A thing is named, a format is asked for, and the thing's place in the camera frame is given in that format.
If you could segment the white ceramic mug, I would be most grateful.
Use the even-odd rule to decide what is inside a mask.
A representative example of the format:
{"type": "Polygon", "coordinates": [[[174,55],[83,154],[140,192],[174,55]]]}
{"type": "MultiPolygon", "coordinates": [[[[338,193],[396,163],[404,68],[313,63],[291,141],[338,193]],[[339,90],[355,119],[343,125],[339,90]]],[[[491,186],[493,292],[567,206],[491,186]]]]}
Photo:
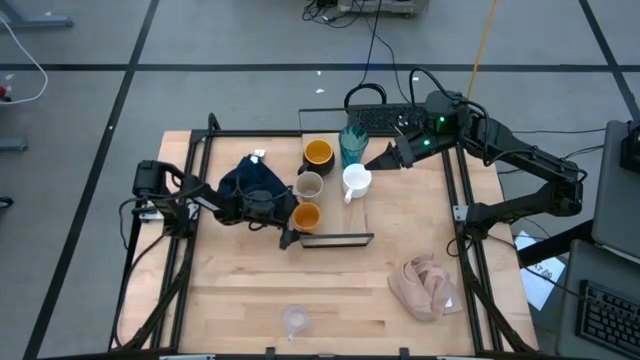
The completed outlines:
{"type": "Polygon", "coordinates": [[[359,163],[347,166],[342,173],[342,189],[344,202],[349,204],[353,199],[364,197],[372,181],[372,174],[359,163]]]}

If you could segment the grey wheeled cart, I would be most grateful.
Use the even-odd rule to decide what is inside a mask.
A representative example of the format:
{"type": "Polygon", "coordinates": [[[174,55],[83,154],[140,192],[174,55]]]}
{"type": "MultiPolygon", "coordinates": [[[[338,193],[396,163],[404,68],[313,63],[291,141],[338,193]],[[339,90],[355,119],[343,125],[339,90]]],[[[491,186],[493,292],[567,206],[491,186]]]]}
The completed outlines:
{"type": "Polygon", "coordinates": [[[336,0],[340,12],[388,12],[412,16],[422,13],[430,0],[336,0]]]}

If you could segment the pink beige cloth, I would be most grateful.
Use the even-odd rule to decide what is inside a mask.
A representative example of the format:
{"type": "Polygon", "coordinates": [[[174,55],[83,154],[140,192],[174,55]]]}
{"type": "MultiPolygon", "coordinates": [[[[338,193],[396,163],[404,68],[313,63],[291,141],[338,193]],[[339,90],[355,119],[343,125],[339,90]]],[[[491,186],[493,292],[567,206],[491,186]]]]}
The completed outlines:
{"type": "Polygon", "coordinates": [[[434,322],[463,310],[449,272],[433,253],[422,253],[407,260],[387,281],[394,296],[419,321],[434,322]]]}

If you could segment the black computer keyboard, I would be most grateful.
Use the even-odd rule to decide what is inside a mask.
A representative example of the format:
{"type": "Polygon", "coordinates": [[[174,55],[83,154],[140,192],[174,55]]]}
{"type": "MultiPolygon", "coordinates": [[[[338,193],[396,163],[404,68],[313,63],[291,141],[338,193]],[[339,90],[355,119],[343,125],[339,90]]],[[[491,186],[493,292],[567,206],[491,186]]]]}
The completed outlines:
{"type": "Polygon", "coordinates": [[[591,280],[581,280],[578,337],[640,360],[640,300],[591,280]]]}

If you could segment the white paper sheet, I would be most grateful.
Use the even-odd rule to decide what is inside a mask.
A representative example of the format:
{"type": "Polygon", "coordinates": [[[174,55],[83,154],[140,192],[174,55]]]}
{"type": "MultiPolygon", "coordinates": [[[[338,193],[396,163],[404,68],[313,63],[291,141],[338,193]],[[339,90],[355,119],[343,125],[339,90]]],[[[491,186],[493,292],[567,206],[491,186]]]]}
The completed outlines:
{"type": "Polygon", "coordinates": [[[541,311],[564,272],[565,264],[557,258],[549,258],[520,270],[528,303],[541,311]]]}

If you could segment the black mug yellow inside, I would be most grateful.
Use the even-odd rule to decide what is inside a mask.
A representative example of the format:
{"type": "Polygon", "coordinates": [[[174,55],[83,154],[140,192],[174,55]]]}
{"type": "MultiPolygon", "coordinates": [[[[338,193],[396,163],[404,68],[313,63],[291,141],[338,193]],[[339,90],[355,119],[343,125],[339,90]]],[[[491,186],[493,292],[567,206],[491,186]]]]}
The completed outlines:
{"type": "Polygon", "coordinates": [[[297,174],[314,172],[324,177],[333,170],[334,165],[335,153],[331,144],[323,139],[314,139],[303,150],[302,165],[297,174]]]}

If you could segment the black mesh electronics box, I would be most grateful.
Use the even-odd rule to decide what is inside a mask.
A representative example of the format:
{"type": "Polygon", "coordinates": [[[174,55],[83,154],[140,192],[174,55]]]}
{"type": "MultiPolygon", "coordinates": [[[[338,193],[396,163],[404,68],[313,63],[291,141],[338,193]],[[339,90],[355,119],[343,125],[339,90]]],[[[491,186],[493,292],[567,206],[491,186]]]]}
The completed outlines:
{"type": "Polygon", "coordinates": [[[354,105],[345,109],[350,126],[367,131],[410,133],[421,128],[427,117],[424,107],[411,104],[354,105]]]}

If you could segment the navy blue cloth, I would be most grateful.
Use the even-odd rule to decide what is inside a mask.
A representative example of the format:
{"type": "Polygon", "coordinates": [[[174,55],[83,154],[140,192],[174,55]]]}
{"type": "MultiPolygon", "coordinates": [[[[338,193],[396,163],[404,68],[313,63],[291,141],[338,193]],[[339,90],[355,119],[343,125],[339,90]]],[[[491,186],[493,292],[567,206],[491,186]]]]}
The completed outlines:
{"type": "Polygon", "coordinates": [[[264,162],[254,162],[250,156],[245,156],[219,181],[218,193],[225,198],[239,199],[241,193],[267,190],[278,195],[286,188],[292,191],[264,162]]]}

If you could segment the teal ribbed plastic tumbler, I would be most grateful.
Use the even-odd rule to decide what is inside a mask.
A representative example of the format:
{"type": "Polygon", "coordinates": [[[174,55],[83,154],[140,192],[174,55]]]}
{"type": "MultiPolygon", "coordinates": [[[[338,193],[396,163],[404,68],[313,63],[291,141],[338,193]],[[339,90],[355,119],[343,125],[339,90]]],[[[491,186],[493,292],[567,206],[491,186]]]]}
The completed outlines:
{"type": "Polygon", "coordinates": [[[341,163],[344,168],[360,163],[369,143],[368,132],[359,126],[347,126],[339,133],[341,163]]]}

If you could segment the grey desk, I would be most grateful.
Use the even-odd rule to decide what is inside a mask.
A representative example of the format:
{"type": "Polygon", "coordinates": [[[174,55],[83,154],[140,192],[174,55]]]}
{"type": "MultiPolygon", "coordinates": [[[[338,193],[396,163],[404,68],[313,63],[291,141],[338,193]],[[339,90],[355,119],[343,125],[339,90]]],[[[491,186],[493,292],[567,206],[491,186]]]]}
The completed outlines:
{"type": "Polygon", "coordinates": [[[571,245],[555,352],[588,360],[633,360],[575,333],[581,280],[591,280],[640,300],[640,173],[621,166],[624,146],[640,160],[640,126],[611,121],[604,150],[591,236],[571,245]]]}

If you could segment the orange plastic cup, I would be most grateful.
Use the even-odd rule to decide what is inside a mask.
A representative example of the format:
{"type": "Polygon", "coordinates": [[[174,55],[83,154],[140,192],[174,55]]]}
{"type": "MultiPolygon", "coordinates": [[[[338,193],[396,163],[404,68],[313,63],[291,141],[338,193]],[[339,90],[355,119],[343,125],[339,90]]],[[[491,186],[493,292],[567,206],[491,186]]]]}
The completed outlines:
{"type": "Polygon", "coordinates": [[[320,226],[321,210],[314,203],[300,203],[292,213],[291,222],[293,228],[300,232],[314,233],[320,226]]]}

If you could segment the beige plastic cup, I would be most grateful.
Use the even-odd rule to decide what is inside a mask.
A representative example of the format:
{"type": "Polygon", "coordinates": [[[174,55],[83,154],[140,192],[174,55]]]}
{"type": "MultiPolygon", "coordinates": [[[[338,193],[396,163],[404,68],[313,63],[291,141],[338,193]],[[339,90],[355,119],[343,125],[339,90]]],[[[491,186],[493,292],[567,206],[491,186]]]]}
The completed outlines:
{"type": "Polygon", "coordinates": [[[317,203],[324,188],[322,177],[311,171],[300,174],[293,187],[293,192],[301,202],[317,203]]]}

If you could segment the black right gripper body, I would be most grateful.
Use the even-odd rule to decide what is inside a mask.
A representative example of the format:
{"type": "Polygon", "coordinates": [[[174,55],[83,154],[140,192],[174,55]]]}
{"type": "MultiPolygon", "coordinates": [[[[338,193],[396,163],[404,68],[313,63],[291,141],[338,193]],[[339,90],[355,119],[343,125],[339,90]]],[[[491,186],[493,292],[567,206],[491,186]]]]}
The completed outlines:
{"type": "Polygon", "coordinates": [[[448,150],[451,147],[451,136],[414,132],[397,137],[396,147],[400,166],[411,168],[415,162],[448,150]]]}

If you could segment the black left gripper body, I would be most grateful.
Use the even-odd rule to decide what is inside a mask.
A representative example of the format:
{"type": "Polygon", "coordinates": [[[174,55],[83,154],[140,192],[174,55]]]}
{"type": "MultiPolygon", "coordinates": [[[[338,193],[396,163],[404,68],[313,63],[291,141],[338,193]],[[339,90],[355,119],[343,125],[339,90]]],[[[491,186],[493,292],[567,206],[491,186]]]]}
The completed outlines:
{"type": "Polygon", "coordinates": [[[241,220],[248,222],[249,229],[252,231],[258,231],[264,227],[287,230],[289,219],[298,206],[298,200],[289,188],[278,195],[273,195],[267,190],[241,193],[239,199],[241,200],[241,220]]]}

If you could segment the wooden shelf black metal frame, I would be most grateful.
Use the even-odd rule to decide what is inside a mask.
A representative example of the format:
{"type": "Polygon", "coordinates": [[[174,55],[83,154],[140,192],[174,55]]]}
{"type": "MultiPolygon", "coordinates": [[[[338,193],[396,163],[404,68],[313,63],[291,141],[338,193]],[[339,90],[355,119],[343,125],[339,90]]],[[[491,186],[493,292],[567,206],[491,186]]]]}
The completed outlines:
{"type": "Polygon", "coordinates": [[[364,199],[344,202],[343,166],[339,133],[348,125],[343,109],[301,109],[298,112],[302,132],[302,147],[322,139],[333,148],[335,163],[323,177],[324,187],[317,202],[321,210],[320,224],[312,234],[301,234],[304,248],[366,247],[375,234],[367,229],[364,199]]]}

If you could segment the grey table leg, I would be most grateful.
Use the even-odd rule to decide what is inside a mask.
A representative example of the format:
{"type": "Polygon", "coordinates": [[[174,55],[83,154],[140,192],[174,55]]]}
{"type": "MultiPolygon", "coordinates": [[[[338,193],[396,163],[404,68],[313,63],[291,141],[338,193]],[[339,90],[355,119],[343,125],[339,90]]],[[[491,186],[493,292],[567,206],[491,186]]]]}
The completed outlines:
{"type": "Polygon", "coordinates": [[[72,19],[63,15],[44,15],[29,17],[24,15],[10,0],[0,0],[0,20],[4,20],[11,28],[65,28],[74,25],[72,19]]]}

